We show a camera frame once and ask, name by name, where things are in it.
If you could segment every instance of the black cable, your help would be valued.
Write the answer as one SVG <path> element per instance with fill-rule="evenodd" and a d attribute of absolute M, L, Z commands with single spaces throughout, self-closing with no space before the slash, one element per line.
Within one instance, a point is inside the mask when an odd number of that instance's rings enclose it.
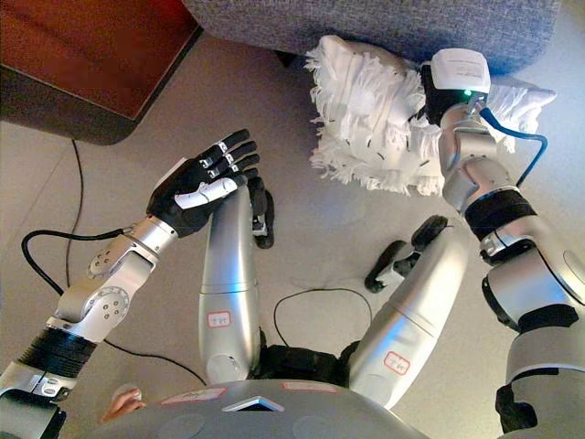
<path fill-rule="evenodd" d="M 290 294 L 290 295 L 283 297 L 281 300 L 279 300 L 276 303 L 276 305 L 274 306 L 274 310 L 272 311 L 272 321 L 274 323 L 274 328 L 276 329 L 276 332 L 278 333 L 278 337 L 281 338 L 282 343 L 284 343 L 284 345 L 286 347 L 288 347 L 289 344 L 286 342 L 286 340 L 282 336 L 281 330 L 278 328 L 278 323 L 276 323 L 276 311 L 277 311 L 278 307 L 285 300 L 292 299 L 293 297 L 296 297 L 297 295 L 313 293 L 313 292 L 321 292 L 321 291 L 348 291 L 349 293 L 358 295 L 366 303 L 367 311 L 369 313 L 369 322 L 370 322 L 370 324 L 372 323 L 372 320 L 374 319 L 374 314 L 372 313 L 372 306 L 369 304 L 369 302 L 364 297 L 364 295 L 357 292 L 356 290 L 352 290 L 350 288 L 311 288 L 309 290 L 300 291 L 298 293 Z"/>
<path fill-rule="evenodd" d="M 168 361 L 169 363 L 172 363 L 175 366 L 178 366 L 179 368 L 186 370 L 191 375 L 193 375 L 195 378 L 197 378 L 199 381 L 201 381 L 201 383 L 204 386 L 207 386 L 207 383 L 205 382 L 205 380 L 203 380 L 199 375 L 197 375 L 196 372 L 194 372 L 192 369 L 188 368 L 187 366 L 179 363 L 178 361 L 175 361 L 174 359 L 170 359 L 168 357 L 165 357 L 163 355 L 158 355 L 158 354 L 144 354 L 143 352 L 134 352 L 133 350 L 130 350 L 130 349 L 127 349 L 127 348 L 123 348 L 122 346 L 116 345 L 115 343 L 112 343 L 108 339 L 105 339 L 103 341 L 106 343 L 106 345 L 109 345 L 112 348 L 121 350 L 122 352 L 125 352 L 126 354 L 129 354 L 129 355 L 134 355 L 136 357 L 142 357 L 142 358 L 145 358 L 145 359 L 162 359 L 164 361 Z"/>
<path fill-rule="evenodd" d="M 100 235 L 74 235 L 72 233 L 66 233 L 64 231 L 56 231 L 56 230 L 35 230 L 31 231 L 27 234 L 20 243 L 20 249 L 22 250 L 25 259 L 27 260 L 28 264 L 32 267 L 32 269 L 37 272 L 37 274 L 43 278 L 43 280 L 53 288 L 58 295 L 63 295 L 63 289 L 57 284 L 51 277 L 46 274 L 43 269 L 41 269 L 38 264 L 35 262 L 33 257 L 30 255 L 30 251 L 28 249 L 28 243 L 30 240 L 35 238 L 36 236 L 44 235 L 44 236 L 57 236 L 60 238 L 67 238 L 68 240 L 75 240 L 75 241 L 102 241 L 102 240 L 110 240 L 111 238 L 115 238 L 118 235 L 124 233 L 123 229 L 116 229 L 112 231 L 108 231 L 106 233 L 102 233 Z"/>
<path fill-rule="evenodd" d="M 83 169 L 81 169 L 80 150 L 77 147 L 75 139 L 71 139 L 71 142 L 73 143 L 73 151 L 75 151 L 75 159 L 77 160 L 77 169 L 80 176 L 80 201 L 77 207 L 75 222 L 71 228 L 71 233 L 75 233 L 77 226 L 80 224 L 81 210 L 83 209 L 83 194 L 85 193 L 85 183 L 83 181 Z M 72 240 L 67 240 L 67 247 L 65 249 L 65 282 L 67 282 L 67 287 L 71 285 L 71 278 L 69 276 L 69 254 L 71 252 L 71 243 Z"/>
<path fill-rule="evenodd" d="M 28 243 L 30 242 L 31 239 L 33 239 L 36 236 L 39 235 L 47 235 L 47 236 L 57 236 L 60 238 L 66 238 L 68 239 L 67 242 L 67 250 L 65 253 L 65 276 L 66 276 L 66 280 L 67 280 L 67 287 L 69 287 L 70 281 L 69 281 L 69 253 L 70 253 L 70 248 L 71 248 L 71 242 L 73 240 L 75 241 L 101 241 L 101 240 L 109 240 L 111 238 L 115 238 L 118 235 L 121 235 L 124 233 L 123 229 L 117 229 L 117 230 L 112 230 L 112 231 L 108 231 L 107 233 L 102 233 L 100 235 L 90 235 L 90 236 L 86 236 L 86 235 L 76 235 L 73 232 L 77 229 L 77 226 L 80 222 L 80 217 L 81 217 L 81 210 L 83 209 L 83 198 L 84 198 L 84 194 L 85 194 L 85 187 L 84 187 L 84 183 L 83 183 L 83 169 L 81 168 L 81 161 L 80 161 L 80 152 L 78 150 L 77 144 L 75 142 L 74 139 L 71 139 L 71 142 L 73 143 L 73 148 L 75 151 L 75 157 L 77 159 L 77 165 L 78 165 L 78 170 L 79 170 L 79 175 L 80 175 L 80 202 L 78 205 L 78 211 L 77 211 L 77 215 L 75 218 L 75 223 L 73 224 L 73 227 L 71 228 L 71 233 L 65 233 L 63 231 L 56 231 L 56 230 L 35 230 L 32 231 L 30 233 L 27 234 L 27 236 L 25 236 L 25 238 L 22 240 L 20 247 L 22 249 L 22 253 L 25 256 L 25 259 L 27 260 L 28 264 L 33 268 L 33 270 L 41 277 L 43 278 L 43 280 L 45 280 L 45 282 L 47 282 L 59 295 L 63 295 L 63 289 L 48 275 L 46 274 L 39 266 L 38 264 L 35 262 L 35 260 L 33 259 L 33 257 L 30 254 L 30 251 L 28 249 Z M 143 352 L 135 352 L 133 350 L 127 349 L 127 348 L 123 348 L 122 346 L 119 346 L 115 343 L 112 343 L 110 340 L 108 339 L 104 339 L 103 340 L 108 346 L 118 349 L 121 352 L 124 352 L 126 354 L 129 355 L 134 355 L 136 357 L 141 357 L 141 358 L 146 358 L 146 359 L 161 359 L 163 361 L 168 361 L 171 364 L 174 364 L 176 366 L 178 366 L 181 369 L 186 370 L 187 372 L 189 372 L 190 374 L 192 374 L 195 378 L 197 378 L 199 381 L 201 381 L 201 383 L 204 386 L 207 386 L 207 383 L 205 382 L 205 380 L 203 380 L 196 372 L 194 372 L 192 369 L 188 368 L 187 366 L 185 366 L 184 364 L 179 363 L 178 361 L 174 360 L 174 359 L 170 359 L 168 357 L 165 357 L 163 355 L 158 355 L 158 354 L 146 354 Z"/>

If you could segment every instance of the gray fabric sofa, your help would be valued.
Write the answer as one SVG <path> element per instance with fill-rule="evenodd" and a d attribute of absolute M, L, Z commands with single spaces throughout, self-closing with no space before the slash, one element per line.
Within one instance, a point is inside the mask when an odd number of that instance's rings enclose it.
<path fill-rule="evenodd" d="M 560 0 L 183 0 L 211 35 L 304 54 L 322 35 L 381 46 L 406 59 L 441 48 L 482 52 L 494 74 L 534 62 Z"/>

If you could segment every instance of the electrical cord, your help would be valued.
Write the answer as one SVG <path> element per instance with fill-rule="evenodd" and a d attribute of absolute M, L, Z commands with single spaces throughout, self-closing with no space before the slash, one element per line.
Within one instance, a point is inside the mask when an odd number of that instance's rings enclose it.
<path fill-rule="evenodd" d="M 367 299 L 364 297 L 363 294 L 357 292 L 356 290 L 352 290 L 350 288 L 311 288 L 309 290 L 304 290 L 304 291 L 300 291 L 298 293 L 294 293 L 294 294 L 290 294 L 287 295 L 285 297 L 283 297 L 281 300 L 279 300 L 276 305 L 274 306 L 274 310 L 272 311 L 272 321 L 274 323 L 274 328 L 276 329 L 276 332 L 278 333 L 278 337 L 281 338 L 282 343 L 284 343 L 284 345 L 286 347 L 289 347 L 289 344 L 286 342 L 286 340 L 284 339 L 284 337 L 282 336 L 281 330 L 278 328 L 278 323 L 277 323 L 277 319 L 276 319 L 276 311 L 278 310 L 278 307 L 281 305 L 282 302 L 292 299 L 293 297 L 296 297 L 297 295 L 301 295 L 301 294 L 307 294 L 307 293 L 315 293 L 315 292 L 322 292 L 322 291 L 347 291 L 349 293 L 358 295 L 366 304 L 367 306 L 367 311 L 369 313 L 369 323 L 372 323 L 372 320 L 374 318 L 374 314 L 372 313 L 372 306 L 369 304 L 369 302 L 367 301 Z"/>
<path fill-rule="evenodd" d="M 548 139 L 544 135 L 541 135 L 541 134 L 520 133 L 518 131 L 514 131 L 514 130 L 510 130 L 509 128 L 505 128 L 497 121 L 497 119 L 495 119 L 494 114 L 487 107 L 484 107 L 479 113 L 485 119 L 486 122 L 488 122 L 490 125 L 492 125 L 492 127 L 495 130 L 497 130 L 501 133 L 511 135 L 513 137 L 517 137 L 518 139 L 538 140 L 541 143 L 540 149 L 538 149 L 538 152 L 535 155 L 535 157 L 532 159 L 532 162 L 530 162 L 530 165 L 528 165 L 526 170 L 522 173 L 522 175 L 520 176 L 520 178 L 516 182 L 517 187 L 522 186 L 522 183 L 524 183 L 524 180 L 528 177 L 528 174 L 530 174 L 532 172 L 532 169 L 537 164 L 538 160 L 540 160 L 540 157 L 543 154 L 545 154 L 545 151 L 547 150 L 547 147 L 548 147 Z"/>
<path fill-rule="evenodd" d="M 74 235 L 72 233 L 65 233 L 64 231 L 56 231 L 56 230 L 34 230 L 27 234 L 20 243 L 20 249 L 22 250 L 25 259 L 27 260 L 28 264 L 32 267 L 32 269 L 47 283 L 53 288 L 58 295 L 63 295 L 63 288 L 59 286 L 45 271 L 38 266 L 35 262 L 33 257 L 30 254 L 30 250 L 28 249 L 28 243 L 30 240 L 35 238 L 36 236 L 57 236 L 59 238 L 66 238 L 69 240 L 75 241 L 102 241 L 102 240 L 110 240 L 111 238 L 115 238 L 118 235 L 124 233 L 123 229 L 116 229 L 112 231 L 108 231 L 106 233 L 102 233 L 100 235 Z"/>
<path fill-rule="evenodd" d="M 81 217 L 81 210 L 83 209 L 83 199 L 84 199 L 84 183 L 83 183 L 83 169 L 81 167 L 81 161 L 80 161 L 80 153 L 77 147 L 77 143 L 75 142 L 74 139 L 71 139 L 71 142 L 73 143 L 73 148 L 75 150 L 75 156 L 77 159 L 77 165 L 78 165 L 78 170 L 79 170 L 79 175 L 80 175 L 80 203 L 78 206 L 78 211 L 77 211 L 77 216 L 75 218 L 75 223 L 73 225 L 73 227 L 71 228 L 71 233 L 65 233 L 62 231 L 56 231 L 56 230 L 35 230 L 32 231 L 30 233 L 27 234 L 27 236 L 25 236 L 25 238 L 22 240 L 21 242 L 21 249 L 22 249 L 22 253 L 25 256 L 25 259 L 27 260 L 27 262 L 29 263 L 29 265 L 33 268 L 33 270 L 45 281 L 47 282 L 59 295 L 63 295 L 63 289 L 48 275 L 46 274 L 39 266 L 38 264 L 35 262 L 35 260 L 33 259 L 33 257 L 30 254 L 30 251 L 28 249 L 28 243 L 30 242 L 31 239 L 33 239 L 36 236 L 39 235 L 48 235 L 48 236 L 57 236 L 60 238 L 66 238 L 68 240 L 67 243 L 67 250 L 65 253 L 65 275 L 66 275 L 66 280 L 67 280 L 67 287 L 69 287 L 70 285 L 70 281 L 69 281 L 69 254 L 70 254 L 70 247 L 71 247 L 71 242 L 74 241 L 100 241 L 100 240 L 108 240 L 111 238 L 115 238 L 118 235 L 121 235 L 124 233 L 123 229 L 116 229 L 116 230 L 112 230 L 106 233 L 102 233 L 100 235 L 91 235 L 91 236 L 86 236 L 86 235 L 76 235 L 74 234 L 74 231 L 77 229 L 79 222 L 80 222 L 80 217 Z M 165 357 L 163 355 L 158 355 L 158 354 L 150 354 L 150 353 L 144 353 L 144 352 L 136 352 L 133 350 L 130 350 L 128 348 L 123 348 L 120 345 L 117 345 L 116 343 L 111 342 L 110 340 L 108 340 L 107 338 L 103 340 L 105 342 L 105 344 L 107 344 L 108 346 L 114 348 L 114 349 L 118 349 L 121 352 L 124 352 L 128 355 L 133 355 L 135 357 L 140 357 L 140 358 L 145 358 L 145 359 L 161 359 L 163 361 L 167 361 L 171 364 L 176 365 L 177 367 L 189 372 L 191 375 L 193 375 L 195 378 L 197 378 L 204 386 L 207 386 L 207 383 L 205 382 L 205 380 L 203 380 L 195 371 L 193 371 L 192 369 L 188 368 L 187 366 L 185 366 L 184 364 L 181 364 L 180 362 L 174 360 L 174 359 L 170 359 L 168 357 Z"/>

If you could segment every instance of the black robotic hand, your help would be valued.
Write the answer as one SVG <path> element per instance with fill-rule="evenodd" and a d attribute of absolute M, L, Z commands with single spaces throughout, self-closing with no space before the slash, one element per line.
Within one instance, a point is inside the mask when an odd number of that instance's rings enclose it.
<path fill-rule="evenodd" d="M 223 198 L 258 175 L 260 161 L 248 130 L 240 130 L 214 143 L 195 158 L 179 161 L 156 185 L 146 213 L 176 230 L 179 238 L 200 230 Z"/>

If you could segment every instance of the blue cable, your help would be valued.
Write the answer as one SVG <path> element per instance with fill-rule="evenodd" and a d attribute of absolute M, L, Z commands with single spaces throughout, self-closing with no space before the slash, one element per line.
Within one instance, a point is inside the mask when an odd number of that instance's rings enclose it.
<path fill-rule="evenodd" d="M 488 122 L 495 130 L 500 131 L 504 134 L 511 135 L 513 137 L 517 137 L 518 139 L 526 139 L 526 140 L 538 140 L 541 143 L 540 149 L 538 150 L 535 157 L 530 162 L 530 165 L 526 168 L 526 170 L 522 173 L 518 181 L 516 181 L 516 186 L 520 187 L 524 180 L 528 177 L 528 174 L 532 172 L 532 169 L 537 164 L 540 157 L 545 154 L 548 146 L 548 139 L 541 134 L 529 134 L 529 133 L 520 133 L 518 131 L 510 130 L 508 128 L 504 128 L 504 126 L 500 125 L 500 123 L 495 119 L 494 114 L 491 110 L 487 107 L 483 108 L 480 112 L 480 115 Z"/>

